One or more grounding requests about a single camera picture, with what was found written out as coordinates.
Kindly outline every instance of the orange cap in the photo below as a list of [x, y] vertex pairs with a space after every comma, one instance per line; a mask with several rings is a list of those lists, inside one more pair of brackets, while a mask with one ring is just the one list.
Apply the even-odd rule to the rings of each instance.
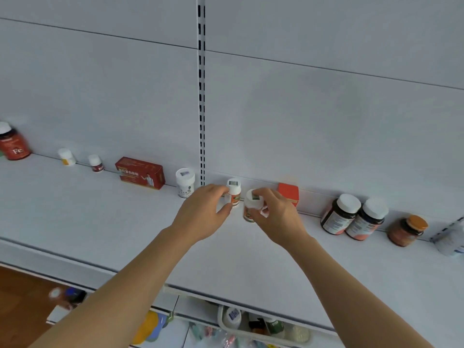
[[414, 228], [417, 231], [423, 231], [429, 226], [427, 221], [417, 215], [410, 215], [406, 222], [411, 228]]

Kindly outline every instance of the hand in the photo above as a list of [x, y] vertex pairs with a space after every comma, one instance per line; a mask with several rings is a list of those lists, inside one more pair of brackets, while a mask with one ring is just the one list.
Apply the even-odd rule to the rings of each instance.
[[253, 191], [261, 195], [269, 209], [269, 216], [264, 217], [259, 210], [249, 209], [253, 220], [278, 245], [288, 250], [293, 243], [308, 233], [301, 222], [297, 209], [278, 191], [270, 188], [260, 188]]
[[228, 191], [227, 186], [215, 184], [198, 188], [185, 199], [172, 227], [188, 234], [193, 244], [209, 237], [221, 227], [232, 210], [232, 203], [228, 203], [216, 212], [219, 198]]

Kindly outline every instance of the person's left hand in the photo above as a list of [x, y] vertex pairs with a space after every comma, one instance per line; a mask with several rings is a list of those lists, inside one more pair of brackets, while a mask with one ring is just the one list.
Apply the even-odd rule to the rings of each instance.
[[191, 237], [194, 243], [215, 233], [232, 210], [232, 203], [225, 204], [216, 212], [216, 206], [227, 186], [209, 184], [198, 188], [182, 204], [172, 227]]

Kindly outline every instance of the red bottle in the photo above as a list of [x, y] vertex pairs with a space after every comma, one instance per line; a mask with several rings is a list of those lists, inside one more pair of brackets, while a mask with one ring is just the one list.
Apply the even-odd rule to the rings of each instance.
[[32, 153], [22, 135], [6, 122], [0, 122], [0, 150], [8, 160], [21, 160]]

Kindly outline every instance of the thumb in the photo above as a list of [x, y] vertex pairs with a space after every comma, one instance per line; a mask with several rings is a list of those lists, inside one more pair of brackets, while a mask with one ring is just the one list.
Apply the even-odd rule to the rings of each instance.
[[219, 221], [221, 222], [221, 225], [224, 223], [227, 216], [229, 216], [229, 214], [231, 213], [231, 210], [232, 210], [232, 203], [227, 203], [221, 208], [221, 210], [219, 210], [216, 213], [216, 215], [219, 218]]
[[253, 216], [253, 220], [258, 224], [260, 228], [263, 228], [264, 223], [266, 222], [266, 218], [261, 215], [261, 210], [258, 209], [248, 209], [248, 212], [251, 216]]

